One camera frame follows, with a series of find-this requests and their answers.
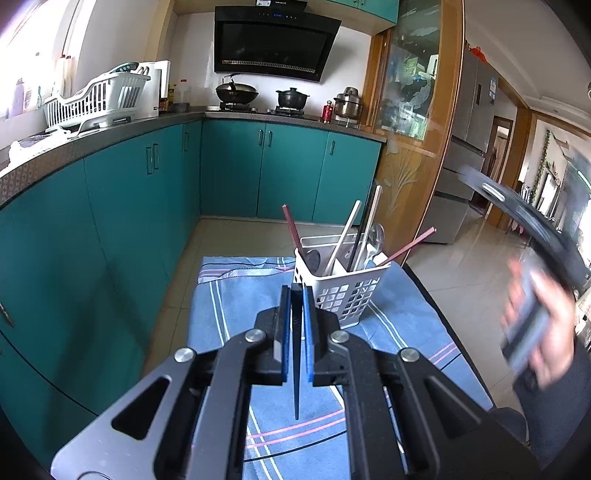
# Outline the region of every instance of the human hand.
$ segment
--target human hand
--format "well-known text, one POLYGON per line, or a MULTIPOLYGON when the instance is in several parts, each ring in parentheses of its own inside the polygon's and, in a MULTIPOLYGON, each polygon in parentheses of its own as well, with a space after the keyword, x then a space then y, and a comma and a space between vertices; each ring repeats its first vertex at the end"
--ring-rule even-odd
MULTIPOLYGON (((521 265, 517 260, 510 260, 509 269, 513 273, 513 279, 509 285, 509 301, 505 305, 505 316, 501 322, 505 330, 517 321, 517 312, 525 297, 521 287, 521 265)), ((540 303, 550 314, 546 333, 528 359, 538 385, 545 388, 559 380, 573 362, 575 306, 574 300, 547 274, 533 270, 531 277, 540 303)))

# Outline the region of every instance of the range hood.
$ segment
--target range hood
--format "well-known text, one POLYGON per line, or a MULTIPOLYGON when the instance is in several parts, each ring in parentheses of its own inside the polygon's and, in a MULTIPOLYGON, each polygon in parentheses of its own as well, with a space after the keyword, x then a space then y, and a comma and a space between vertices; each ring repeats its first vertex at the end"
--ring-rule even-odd
POLYGON ((216 7, 216 73, 319 82, 340 20, 270 7, 216 7))

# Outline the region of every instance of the stainless steel pot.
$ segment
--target stainless steel pot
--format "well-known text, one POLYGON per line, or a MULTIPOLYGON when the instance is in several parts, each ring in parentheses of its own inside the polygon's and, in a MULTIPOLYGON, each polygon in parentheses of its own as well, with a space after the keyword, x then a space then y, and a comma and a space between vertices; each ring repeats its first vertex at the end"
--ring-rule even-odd
POLYGON ((359 120, 361 116, 361 98, 357 88, 347 87, 344 93, 335 97, 335 115, 351 120, 359 120))
POLYGON ((302 110, 306 106, 306 100, 310 95, 298 92, 297 88, 290 88, 289 90, 277 90, 279 96, 277 102, 283 108, 296 108, 302 110))
POLYGON ((251 103, 257 96, 256 88, 244 83, 235 83, 232 80, 236 73, 232 73, 222 79, 222 84, 216 87, 217 97, 224 103, 251 103))

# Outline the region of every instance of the black pot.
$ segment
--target black pot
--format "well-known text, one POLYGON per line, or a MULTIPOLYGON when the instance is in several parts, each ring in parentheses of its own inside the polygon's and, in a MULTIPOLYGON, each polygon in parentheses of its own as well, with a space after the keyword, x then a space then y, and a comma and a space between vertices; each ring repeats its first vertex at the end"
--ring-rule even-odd
POLYGON ((297 88, 293 87, 284 92, 277 90, 277 93, 279 94, 277 99, 279 106, 283 108, 296 108, 298 110, 302 110, 306 106, 306 100, 310 96, 298 92, 297 88))
POLYGON ((236 74, 229 75, 230 81, 228 83, 222 81, 222 84, 217 86, 217 97, 224 103, 251 103, 258 96, 258 92, 250 85, 234 83, 232 80, 234 75, 236 74))

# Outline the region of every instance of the teal cabinet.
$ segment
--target teal cabinet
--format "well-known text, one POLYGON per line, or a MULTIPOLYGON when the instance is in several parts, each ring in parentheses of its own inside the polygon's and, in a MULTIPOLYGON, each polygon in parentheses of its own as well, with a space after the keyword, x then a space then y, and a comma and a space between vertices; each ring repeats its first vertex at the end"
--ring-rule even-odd
POLYGON ((201 149, 201 213, 256 217, 265 124, 208 120, 201 149))
POLYGON ((12 427, 49 470, 53 456, 96 416, 35 372, 0 333, 0 406, 12 427))
POLYGON ((201 130, 203 122, 183 125, 183 164, 184 176, 181 186, 186 206, 185 231, 187 238, 199 220, 199 184, 201 169, 201 130))
POLYGON ((393 23, 398 22, 398 0, 359 0, 359 9, 393 23))
POLYGON ((189 233, 186 219, 189 205, 184 190, 185 165, 183 154, 183 126, 175 125, 144 135, 154 157, 154 174, 148 177, 154 190, 151 228, 160 239, 158 252, 170 279, 183 253, 189 233))
POLYGON ((96 230, 124 307, 120 329, 136 332, 146 350, 168 279, 161 257, 162 174, 151 134, 84 160, 96 230))
POLYGON ((267 124, 257 217, 283 219, 290 206, 294 220, 311 222, 328 132, 267 124))
POLYGON ((346 223, 356 200, 363 202, 355 223, 361 222, 374 179, 381 144, 364 138, 330 133, 320 175, 314 223, 346 223))
POLYGON ((83 162, 0 210, 0 232, 0 301, 14 322, 0 317, 0 330, 57 388, 103 411, 139 378, 150 333, 126 321, 113 288, 83 162))

